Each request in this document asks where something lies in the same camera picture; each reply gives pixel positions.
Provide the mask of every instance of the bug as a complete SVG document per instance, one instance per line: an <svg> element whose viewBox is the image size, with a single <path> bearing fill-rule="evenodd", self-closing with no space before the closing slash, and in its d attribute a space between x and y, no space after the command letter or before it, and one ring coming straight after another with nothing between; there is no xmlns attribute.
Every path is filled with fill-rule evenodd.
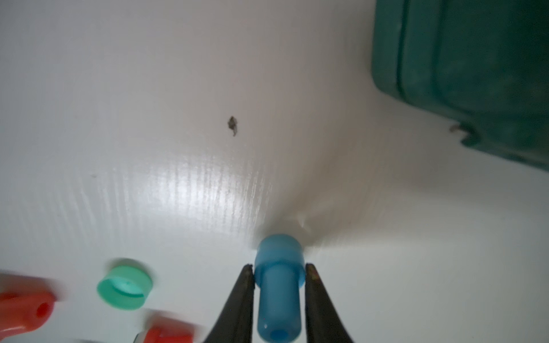
<svg viewBox="0 0 549 343"><path fill-rule="evenodd" d="M229 128L233 130L233 137L236 136L237 135L237 119L231 116L227 124L229 125Z"/></svg>

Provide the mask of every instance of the red plastic cap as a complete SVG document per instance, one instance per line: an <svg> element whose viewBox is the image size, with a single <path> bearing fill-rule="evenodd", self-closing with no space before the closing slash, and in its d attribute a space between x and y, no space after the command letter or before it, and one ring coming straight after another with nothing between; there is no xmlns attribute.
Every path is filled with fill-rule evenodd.
<svg viewBox="0 0 549 343"><path fill-rule="evenodd" d="M161 333L160 328L151 328L147 332L143 343L193 343L192 335L160 337Z"/></svg>
<svg viewBox="0 0 549 343"><path fill-rule="evenodd" d="M0 294L0 340L41 327L52 314L54 304L55 297L49 292Z"/></svg>

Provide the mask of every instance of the teal container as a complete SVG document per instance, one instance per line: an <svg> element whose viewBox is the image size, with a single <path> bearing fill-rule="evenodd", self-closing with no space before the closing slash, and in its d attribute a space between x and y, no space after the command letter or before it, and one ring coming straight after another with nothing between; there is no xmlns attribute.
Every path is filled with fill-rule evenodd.
<svg viewBox="0 0 549 343"><path fill-rule="evenodd" d="M549 2L378 0L372 77L466 147L549 171Z"/></svg>

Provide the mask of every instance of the white surface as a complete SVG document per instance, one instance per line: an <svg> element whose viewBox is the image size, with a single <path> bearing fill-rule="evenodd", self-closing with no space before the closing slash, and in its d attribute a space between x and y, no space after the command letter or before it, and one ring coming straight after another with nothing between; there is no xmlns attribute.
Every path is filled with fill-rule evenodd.
<svg viewBox="0 0 549 343"><path fill-rule="evenodd" d="M549 173L378 92L373 11L0 2L0 269L65 289L6 343L131 342L150 310L200 341L281 218L356 342L549 341ZM121 257L154 272L142 310L96 295Z"/></svg>

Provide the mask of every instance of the green bottle cap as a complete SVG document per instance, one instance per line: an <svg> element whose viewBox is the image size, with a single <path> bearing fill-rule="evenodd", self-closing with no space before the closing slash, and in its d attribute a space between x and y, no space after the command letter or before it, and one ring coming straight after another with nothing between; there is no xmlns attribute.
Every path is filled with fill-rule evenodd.
<svg viewBox="0 0 549 343"><path fill-rule="evenodd" d="M97 293L109 305L121 310L136 310L143 306L153 288L153 281L141 269L118 266L97 285Z"/></svg>

